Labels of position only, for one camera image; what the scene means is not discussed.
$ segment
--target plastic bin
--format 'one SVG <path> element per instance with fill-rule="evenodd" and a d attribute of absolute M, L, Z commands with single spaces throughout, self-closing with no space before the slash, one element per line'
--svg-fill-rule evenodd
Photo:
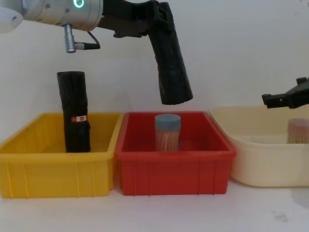
<path fill-rule="evenodd" d="M 182 117 L 180 151 L 155 150 L 155 116 L 128 113 L 116 156 L 124 195 L 224 194 L 236 154 L 233 145 L 204 112 L 172 112 Z"/>
<path fill-rule="evenodd" d="M 4 198 L 106 196 L 123 115 L 89 114 L 90 153 L 65 153 L 63 114 L 43 114 L 0 147 Z"/>
<path fill-rule="evenodd" d="M 309 145 L 287 144 L 288 120 L 309 117 L 309 107 L 222 107 L 211 114 L 237 147 L 234 179 L 256 187 L 309 186 Z"/>

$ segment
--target white wall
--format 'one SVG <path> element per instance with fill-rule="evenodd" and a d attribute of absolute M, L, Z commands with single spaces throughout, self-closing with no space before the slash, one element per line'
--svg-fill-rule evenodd
<path fill-rule="evenodd" d="M 309 76 L 308 0 L 168 0 L 194 99 L 160 102 L 148 37 L 96 29 L 99 51 L 65 53 L 63 29 L 23 22 L 0 36 L 0 140 L 40 112 L 61 111 L 56 73 L 86 72 L 90 111 L 208 110 L 262 104 Z M 78 41 L 91 41 L 75 31 Z"/>

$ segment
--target blue lid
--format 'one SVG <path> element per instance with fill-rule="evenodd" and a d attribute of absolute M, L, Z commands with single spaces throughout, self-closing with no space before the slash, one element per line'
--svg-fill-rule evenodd
<path fill-rule="evenodd" d="M 180 131 L 182 119 L 179 115 L 162 114 L 155 117 L 155 129 L 157 131 Z"/>

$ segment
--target red plastic bin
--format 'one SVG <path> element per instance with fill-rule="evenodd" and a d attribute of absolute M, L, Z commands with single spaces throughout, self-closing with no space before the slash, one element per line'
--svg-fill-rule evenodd
<path fill-rule="evenodd" d="M 155 116 L 127 113 L 115 155 L 124 195 L 225 194 L 236 150 L 204 112 L 182 118 L 180 151 L 155 150 Z"/>

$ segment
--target green indicator light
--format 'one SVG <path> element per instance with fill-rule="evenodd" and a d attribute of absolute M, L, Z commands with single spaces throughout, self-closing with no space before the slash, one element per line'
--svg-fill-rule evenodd
<path fill-rule="evenodd" d="M 77 8 L 82 8 L 85 4 L 85 0 L 73 0 L 74 6 Z"/>

